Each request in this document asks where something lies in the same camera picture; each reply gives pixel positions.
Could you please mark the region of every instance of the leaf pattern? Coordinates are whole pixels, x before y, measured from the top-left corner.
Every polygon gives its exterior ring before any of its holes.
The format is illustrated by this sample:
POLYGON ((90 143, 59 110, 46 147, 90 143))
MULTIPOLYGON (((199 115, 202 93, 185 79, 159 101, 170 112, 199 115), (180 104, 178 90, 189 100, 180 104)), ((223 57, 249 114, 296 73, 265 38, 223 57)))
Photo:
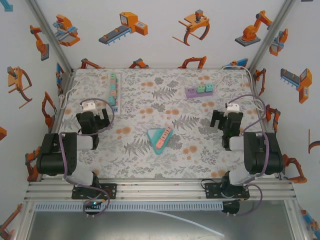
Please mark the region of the leaf pattern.
MULTIPOLYGON (((221 143, 222 131, 210 127, 213 110, 223 110, 226 101, 215 94, 186 99, 185 88, 197 86, 198 78, 208 76, 207 82, 215 84, 221 76, 218 69, 78 69, 73 86, 78 81, 82 83, 69 96, 60 132, 79 130, 76 119, 76 113, 82 111, 79 102, 87 98, 105 98, 107 84, 101 79, 108 81, 110 73, 121 76, 121 114, 107 131, 99 134, 96 150, 77 152, 81 166, 99 171, 102 178, 201 179, 210 178, 219 170, 235 170, 243 165, 243 153, 225 151, 221 143), (173 127, 173 134, 162 154, 157 155, 150 145, 147 130, 166 125, 173 127)), ((242 82, 243 73, 248 81, 242 70, 226 71, 219 85, 220 94, 233 94, 242 82)), ((249 93, 250 88, 245 86, 237 95, 249 93)), ((240 110, 244 113, 241 127, 258 119, 252 103, 242 102, 240 110)), ((250 128, 250 131, 260 130, 258 124, 250 128)))

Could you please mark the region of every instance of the wall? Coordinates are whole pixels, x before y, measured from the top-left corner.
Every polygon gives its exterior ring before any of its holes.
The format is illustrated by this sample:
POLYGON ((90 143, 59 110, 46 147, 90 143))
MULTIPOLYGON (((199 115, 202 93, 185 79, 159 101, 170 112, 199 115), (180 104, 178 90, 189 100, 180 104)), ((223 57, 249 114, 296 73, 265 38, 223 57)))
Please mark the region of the wall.
MULTIPOLYGON (((315 146, 308 154, 308 129, 311 130, 311 142, 320 140, 319 8, 320 2, 316 0, 297 1, 280 28, 282 31, 288 28, 284 49, 278 56, 266 53, 258 67, 259 70, 266 68, 265 92, 262 99, 281 112, 277 133, 281 152, 296 158, 308 179, 307 183, 294 185, 298 201, 317 221, 320 221, 320 148, 315 146), (295 87, 280 79, 281 68, 298 76, 306 68, 310 69, 312 85, 309 87, 309 98, 304 103, 299 103, 299 93, 295 87)), ((258 91, 260 88, 261 81, 257 84, 258 91)), ((297 174, 293 166, 286 170, 289 178, 297 174)))
MULTIPOLYGON (((0 141, 0 224, 17 208, 24 199, 27 182, 25 154, 32 153, 41 145, 44 134, 48 131, 42 114, 42 101, 45 91, 49 93, 55 105, 59 106, 56 86, 57 56, 51 49, 49 59, 41 61, 36 48, 36 38, 30 33, 30 25, 38 27, 27 3, 24 0, 9 0, 12 12, 5 12, 0 5, 1 42, 0 66, 0 127, 6 129, 7 136, 0 141), (22 96, 8 87, 7 67, 19 66, 31 79, 32 87, 25 90, 25 95, 32 98, 19 109, 25 101, 22 96)), ((42 41, 48 40, 40 33, 42 41)), ((23 86, 27 80, 22 78, 23 86)), ((52 115, 53 109, 47 104, 46 111, 52 115)))
MULTIPOLYGON (((80 41, 72 46, 61 46, 71 66, 79 68, 81 59, 87 58, 106 68, 128 68, 133 61, 142 58, 152 68, 176 68, 185 59, 207 56, 204 67, 221 67, 232 61, 255 56, 262 41, 243 47, 235 42, 243 30, 253 25, 256 14, 262 10, 273 20, 283 0, 184 0, 150 1, 138 3, 130 0, 41 0, 38 4, 48 23, 53 24, 57 14, 69 18, 78 28, 80 41), (175 40, 183 39, 186 27, 178 23, 198 9, 210 19, 210 30, 204 40, 189 36, 190 46, 175 40), (138 15, 139 21, 148 25, 146 36, 128 34, 110 46, 98 41, 103 35, 121 25, 121 12, 138 15)), ((196 31, 200 36, 204 28, 196 31)), ((267 27, 262 24, 258 36, 263 40, 267 27)))

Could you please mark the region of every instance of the white cable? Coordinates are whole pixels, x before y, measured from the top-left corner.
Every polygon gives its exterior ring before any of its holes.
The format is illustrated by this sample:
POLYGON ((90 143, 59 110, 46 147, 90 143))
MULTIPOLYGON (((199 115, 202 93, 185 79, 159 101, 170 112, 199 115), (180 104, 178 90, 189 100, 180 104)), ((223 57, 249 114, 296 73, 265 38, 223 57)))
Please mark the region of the white cable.
MULTIPOLYGON (((224 77, 227 76, 227 75, 230 75, 231 73, 228 73, 226 75, 224 75, 224 69, 225 68, 240 68, 240 69, 244 69, 248 75, 249 75, 249 84, 251 86, 253 86, 253 79, 252 79, 252 75, 250 73, 250 71, 245 68, 244 66, 237 66, 237 65, 234 65, 234 66, 224 66, 222 69, 221 69, 221 78, 218 80, 218 82, 215 84, 214 86, 214 91, 215 91, 215 94, 218 95, 218 97, 222 98, 222 99, 233 99, 235 98, 235 94, 238 93, 239 91, 241 91, 241 89, 245 86, 245 81, 244 81, 244 74, 242 73, 242 85, 239 87, 239 89, 237 89, 235 92, 232 93, 232 96, 229 96, 229 97, 225 97, 225 96, 221 96, 219 93, 218 93, 218 85, 223 81, 224 77)), ((258 101, 259 103, 260 100, 258 99, 243 99, 243 100, 238 100, 237 102, 256 102, 258 101)), ((260 110, 260 111, 264 111, 263 108, 261 108, 259 105, 255 105, 255 107, 260 110)))
POLYGON ((213 233, 213 234, 217 234, 217 235, 219 235, 219 236, 221 236, 221 237, 223 237, 223 238, 225 237, 224 234, 222 234, 222 233, 220 233, 220 232, 218 232, 218 231, 212 230, 211 228, 208 228, 208 227, 206 227, 206 226, 203 226, 203 225, 201 225, 201 224, 199 224, 199 223, 196 223, 196 222, 194 222, 194 221, 190 221, 190 220, 185 219, 185 218, 182 218, 182 217, 178 217, 178 216, 175 216, 175 215, 171 215, 171 214, 169 214, 169 213, 165 213, 165 212, 161 212, 161 211, 152 211, 152 210, 143 210, 142 212, 147 212, 147 213, 152 213, 152 214, 160 214, 160 215, 164 215, 164 216, 171 217, 171 218, 174 218, 174 219, 178 219, 178 220, 187 222, 187 223, 189 223, 189 224, 196 225, 196 226, 198 226, 198 227, 200 227, 200 228, 203 228, 203 229, 205 229, 205 230, 207 230, 207 231, 209 231, 209 232, 211 232, 211 233, 213 233))
MULTIPOLYGON (((99 73, 99 75, 97 76, 97 79, 100 77, 100 75, 101 75, 102 73, 104 73, 104 72, 106 72, 106 71, 107 71, 107 70, 102 70, 102 71, 99 73)), ((60 109, 65 109, 65 108, 66 108, 66 106, 67 106, 67 101, 68 101, 68 94, 78 86, 78 84, 81 82, 82 79, 84 79, 84 78, 86 78, 86 77, 87 77, 87 76, 83 76, 82 78, 80 78, 80 79, 78 80, 78 82, 74 85, 74 87, 71 88, 69 91, 66 92, 65 96, 62 95, 62 94, 60 95, 60 96, 61 96, 61 97, 59 97, 59 98, 60 98, 60 109)))

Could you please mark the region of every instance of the purple tray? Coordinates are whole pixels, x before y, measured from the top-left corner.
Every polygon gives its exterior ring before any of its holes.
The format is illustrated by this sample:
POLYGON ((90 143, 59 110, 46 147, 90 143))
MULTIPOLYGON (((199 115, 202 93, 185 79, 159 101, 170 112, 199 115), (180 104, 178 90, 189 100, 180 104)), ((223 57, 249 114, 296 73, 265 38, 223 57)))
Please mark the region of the purple tray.
POLYGON ((196 87, 185 89, 185 95, 187 99, 212 96, 213 93, 214 93, 213 91, 197 93, 196 87))

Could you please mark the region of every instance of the floral tablecloth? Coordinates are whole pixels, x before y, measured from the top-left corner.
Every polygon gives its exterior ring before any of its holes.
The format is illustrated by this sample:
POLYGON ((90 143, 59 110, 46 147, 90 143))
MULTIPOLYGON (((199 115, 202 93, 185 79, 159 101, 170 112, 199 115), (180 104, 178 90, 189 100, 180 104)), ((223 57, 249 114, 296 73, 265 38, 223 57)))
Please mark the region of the floral tablecloth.
MULTIPOLYGON (((213 84, 220 79, 218 69, 78 69, 65 108, 60 131, 77 132, 79 102, 107 97, 110 73, 121 74, 121 114, 111 129, 99 135, 96 150, 79 151, 79 164, 100 178, 216 178, 243 164, 242 152, 225 151, 222 131, 210 127, 213 110, 224 111, 226 100, 212 96, 187 99, 185 88, 213 84), (173 127, 173 135, 161 155, 156 155, 147 130, 173 127)), ((227 70, 219 93, 229 96, 250 94, 247 75, 227 70)), ((99 111, 104 104, 96 102, 99 111)), ((258 119, 252 102, 241 102, 241 128, 258 119)), ((249 129, 261 131, 260 124, 249 129)))

